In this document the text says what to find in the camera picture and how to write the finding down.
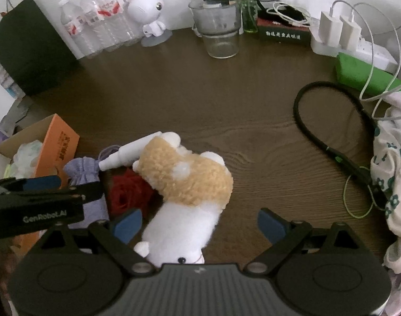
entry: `power strip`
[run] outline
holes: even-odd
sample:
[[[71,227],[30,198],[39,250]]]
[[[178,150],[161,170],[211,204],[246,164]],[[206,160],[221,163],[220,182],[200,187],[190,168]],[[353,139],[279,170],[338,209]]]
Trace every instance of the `power strip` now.
[[[310,45],[313,52],[316,54],[336,57],[339,52],[343,52],[366,63],[372,63],[372,43],[364,40],[363,38],[360,39],[356,51],[348,51],[343,49],[340,45],[338,45],[338,47],[331,47],[322,42],[321,38],[319,37],[319,20],[314,20],[309,29],[312,35]],[[375,52],[373,61],[375,67],[389,73],[395,73],[398,63],[389,53],[389,51],[383,46],[376,44],[373,49]]]

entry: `bottle label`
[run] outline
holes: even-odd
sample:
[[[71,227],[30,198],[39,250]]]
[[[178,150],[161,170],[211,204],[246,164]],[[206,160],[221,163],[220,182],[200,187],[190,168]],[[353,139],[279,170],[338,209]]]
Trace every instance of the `bottle label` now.
[[[100,20],[104,20],[104,16],[99,14],[96,10],[91,10],[88,13],[85,13],[85,18],[90,26],[94,26]]]
[[[101,6],[101,8],[98,10],[98,14],[109,18],[110,16],[123,13],[126,3],[126,0],[111,0],[110,2],[107,2]]]
[[[74,36],[82,32],[83,25],[85,25],[85,19],[82,16],[78,16],[75,20],[64,25],[64,28],[71,36]]]

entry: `orange box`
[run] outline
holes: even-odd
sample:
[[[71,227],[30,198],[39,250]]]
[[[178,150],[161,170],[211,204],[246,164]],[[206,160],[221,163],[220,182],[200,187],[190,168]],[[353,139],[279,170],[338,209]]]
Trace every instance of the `orange box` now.
[[[63,167],[75,157],[79,136],[57,114],[26,127],[0,143],[0,179],[3,179],[6,166],[10,164],[19,146],[34,140],[42,142],[35,177],[58,175],[61,186],[66,186],[69,177]]]

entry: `pack of water bottles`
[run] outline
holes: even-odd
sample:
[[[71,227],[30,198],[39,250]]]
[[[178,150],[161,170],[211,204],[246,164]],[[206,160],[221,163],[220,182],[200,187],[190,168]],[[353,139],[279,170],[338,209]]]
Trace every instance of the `pack of water bottles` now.
[[[141,26],[127,13],[126,0],[80,0],[80,6],[61,0],[58,4],[61,23],[84,56],[132,45],[143,37]]]

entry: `dark brown tabletop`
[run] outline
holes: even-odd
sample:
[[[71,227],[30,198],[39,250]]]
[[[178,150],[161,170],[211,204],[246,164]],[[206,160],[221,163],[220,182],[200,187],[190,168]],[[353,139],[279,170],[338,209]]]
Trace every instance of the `dark brown tabletop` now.
[[[335,81],[334,58],[243,35],[239,54],[219,60],[184,29],[156,47],[121,47],[81,63],[60,87],[33,97],[80,135],[76,156],[96,157],[106,146],[174,131],[190,150],[224,158],[234,191],[204,251],[207,262],[244,265],[264,251],[269,243],[256,226],[262,207],[314,227],[346,221],[381,259],[394,241],[383,212],[373,210],[361,220],[348,215],[342,201],[347,176],[293,120],[302,86]],[[344,95],[312,91],[300,112],[321,140],[369,166],[373,139]],[[356,214],[371,204],[369,193],[354,182],[346,197]]]

